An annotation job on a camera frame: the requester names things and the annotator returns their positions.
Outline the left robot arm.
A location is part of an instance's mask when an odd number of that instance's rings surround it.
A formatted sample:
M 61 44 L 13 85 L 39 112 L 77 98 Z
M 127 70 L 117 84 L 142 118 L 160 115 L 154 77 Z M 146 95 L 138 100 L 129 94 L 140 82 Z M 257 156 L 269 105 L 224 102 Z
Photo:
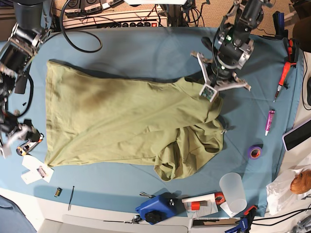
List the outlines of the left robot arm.
M 193 51 L 201 67 L 204 84 L 200 96 L 213 102 L 221 91 L 245 88 L 251 89 L 246 80 L 238 77 L 236 70 L 242 69 L 254 50 L 250 33 L 263 20 L 263 7 L 272 8 L 268 0 L 236 0 L 224 15 L 213 39 L 203 37 L 202 44 L 211 51 L 212 58 Z

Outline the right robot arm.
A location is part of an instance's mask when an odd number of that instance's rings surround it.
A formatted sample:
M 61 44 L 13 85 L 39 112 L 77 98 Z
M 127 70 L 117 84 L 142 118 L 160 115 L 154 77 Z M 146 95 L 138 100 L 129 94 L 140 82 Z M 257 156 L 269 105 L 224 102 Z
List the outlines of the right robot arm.
M 11 155 L 10 146 L 17 140 L 24 144 L 17 148 L 23 156 L 40 143 L 44 137 L 30 119 L 22 123 L 18 119 L 24 116 L 32 103 L 34 82 L 30 76 L 30 67 L 34 57 L 51 34 L 51 0 L 15 0 L 13 2 L 16 24 L 6 44 L 0 51 L 0 133 L 7 141 L 0 142 L 0 155 Z M 30 84 L 30 95 L 26 109 L 22 112 L 8 111 L 8 98 L 12 93 L 24 94 Z

